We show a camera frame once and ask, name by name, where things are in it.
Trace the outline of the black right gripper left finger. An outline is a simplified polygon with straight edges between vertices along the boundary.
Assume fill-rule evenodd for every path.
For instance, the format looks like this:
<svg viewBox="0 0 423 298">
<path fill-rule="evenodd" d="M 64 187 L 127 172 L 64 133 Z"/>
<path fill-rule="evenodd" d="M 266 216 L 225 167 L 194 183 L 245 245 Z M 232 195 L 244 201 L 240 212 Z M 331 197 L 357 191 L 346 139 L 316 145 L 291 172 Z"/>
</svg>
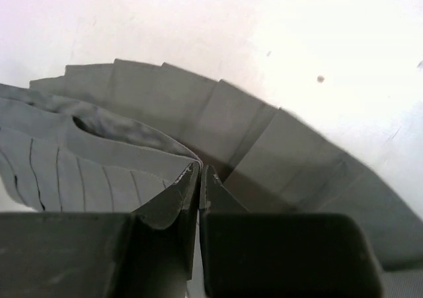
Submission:
<svg viewBox="0 0 423 298">
<path fill-rule="evenodd" d="M 184 297 L 198 178 L 192 163 L 131 213 L 3 213 L 2 297 Z"/>
</svg>

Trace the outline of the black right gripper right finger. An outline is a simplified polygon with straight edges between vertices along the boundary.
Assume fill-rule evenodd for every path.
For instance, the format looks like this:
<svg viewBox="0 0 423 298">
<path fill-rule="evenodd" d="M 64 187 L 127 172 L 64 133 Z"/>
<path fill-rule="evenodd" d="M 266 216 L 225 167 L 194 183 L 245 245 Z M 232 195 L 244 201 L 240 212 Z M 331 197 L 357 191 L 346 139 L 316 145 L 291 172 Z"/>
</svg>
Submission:
<svg viewBox="0 0 423 298">
<path fill-rule="evenodd" d="M 365 235 L 336 213 L 252 213 L 206 166 L 200 246 L 208 297 L 382 297 Z"/>
</svg>

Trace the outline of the grey pleated skirt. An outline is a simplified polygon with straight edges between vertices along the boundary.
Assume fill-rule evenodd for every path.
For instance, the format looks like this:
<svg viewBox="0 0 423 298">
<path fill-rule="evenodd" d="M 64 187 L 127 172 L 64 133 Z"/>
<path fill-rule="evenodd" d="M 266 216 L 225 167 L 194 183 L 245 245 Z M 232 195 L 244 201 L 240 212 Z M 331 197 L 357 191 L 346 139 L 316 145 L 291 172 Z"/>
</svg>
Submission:
<svg viewBox="0 0 423 298">
<path fill-rule="evenodd" d="M 422 296 L 422 220 L 380 177 L 288 112 L 167 63 L 69 65 L 27 89 L 1 85 L 1 179 L 34 213 L 131 213 L 206 166 L 252 213 L 336 213 L 373 252 L 382 297 Z"/>
</svg>

